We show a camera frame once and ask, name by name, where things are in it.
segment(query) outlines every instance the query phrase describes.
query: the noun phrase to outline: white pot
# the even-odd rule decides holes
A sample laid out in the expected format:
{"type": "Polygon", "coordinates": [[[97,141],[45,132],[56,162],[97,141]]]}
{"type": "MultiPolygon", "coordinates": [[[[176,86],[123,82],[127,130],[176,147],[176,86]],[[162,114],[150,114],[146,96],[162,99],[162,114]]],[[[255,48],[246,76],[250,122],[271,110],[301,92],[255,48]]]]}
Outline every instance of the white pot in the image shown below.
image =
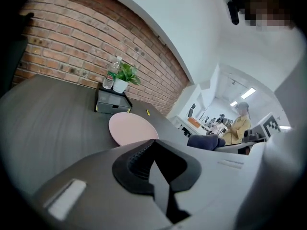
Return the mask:
{"type": "Polygon", "coordinates": [[[128,86],[128,82],[123,81],[122,79],[115,79],[113,90],[117,93],[123,93],[128,86]]]}

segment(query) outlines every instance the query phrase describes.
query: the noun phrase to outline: red brick wall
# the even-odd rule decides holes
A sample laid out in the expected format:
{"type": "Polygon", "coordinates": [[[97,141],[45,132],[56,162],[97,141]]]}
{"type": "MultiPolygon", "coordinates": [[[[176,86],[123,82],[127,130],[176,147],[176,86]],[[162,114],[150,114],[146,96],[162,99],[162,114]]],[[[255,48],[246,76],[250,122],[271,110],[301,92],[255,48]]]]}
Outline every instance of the red brick wall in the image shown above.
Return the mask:
{"type": "Polygon", "coordinates": [[[116,0],[29,0],[29,44],[14,83],[35,74],[95,88],[115,56],[135,65],[141,86],[126,94],[167,114],[188,83],[182,67],[146,23],[116,0]]]}

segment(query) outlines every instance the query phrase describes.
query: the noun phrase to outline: gray desk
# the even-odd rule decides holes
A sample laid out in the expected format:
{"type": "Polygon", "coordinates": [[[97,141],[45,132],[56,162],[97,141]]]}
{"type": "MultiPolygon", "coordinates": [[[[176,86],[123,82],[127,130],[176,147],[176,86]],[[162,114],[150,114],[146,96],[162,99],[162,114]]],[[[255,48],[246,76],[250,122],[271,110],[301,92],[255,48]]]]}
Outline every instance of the gray desk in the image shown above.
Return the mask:
{"type": "MultiPolygon", "coordinates": [[[[32,195],[78,160],[118,147],[108,129],[111,115],[94,112],[94,94],[91,88],[36,75],[0,99],[1,154],[17,188],[32,195]]],[[[131,102],[131,112],[147,119],[160,139],[187,144],[154,106],[131,102]]]]}

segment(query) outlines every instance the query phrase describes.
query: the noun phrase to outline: green plant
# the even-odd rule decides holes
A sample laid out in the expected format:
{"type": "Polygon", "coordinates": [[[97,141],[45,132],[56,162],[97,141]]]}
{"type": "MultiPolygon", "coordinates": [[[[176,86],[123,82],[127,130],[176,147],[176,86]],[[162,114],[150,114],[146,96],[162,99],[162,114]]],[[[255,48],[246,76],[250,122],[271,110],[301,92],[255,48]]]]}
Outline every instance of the green plant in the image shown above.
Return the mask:
{"type": "Polygon", "coordinates": [[[120,70],[118,71],[116,77],[125,82],[132,82],[133,84],[140,85],[141,80],[136,75],[137,71],[138,70],[136,69],[136,67],[132,67],[126,63],[121,63],[120,70]]]}

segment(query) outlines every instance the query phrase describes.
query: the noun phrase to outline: potted plant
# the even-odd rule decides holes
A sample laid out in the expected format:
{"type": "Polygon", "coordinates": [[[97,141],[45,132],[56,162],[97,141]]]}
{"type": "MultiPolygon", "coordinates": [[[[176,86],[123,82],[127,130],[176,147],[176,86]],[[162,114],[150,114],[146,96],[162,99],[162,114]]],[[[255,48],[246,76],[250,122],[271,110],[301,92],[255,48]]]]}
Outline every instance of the potted plant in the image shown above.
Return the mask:
{"type": "Polygon", "coordinates": [[[136,67],[132,67],[126,63],[121,63],[120,70],[116,75],[116,79],[113,85],[113,90],[118,93],[123,93],[130,82],[136,85],[140,85],[141,81],[136,73],[136,67]]]}

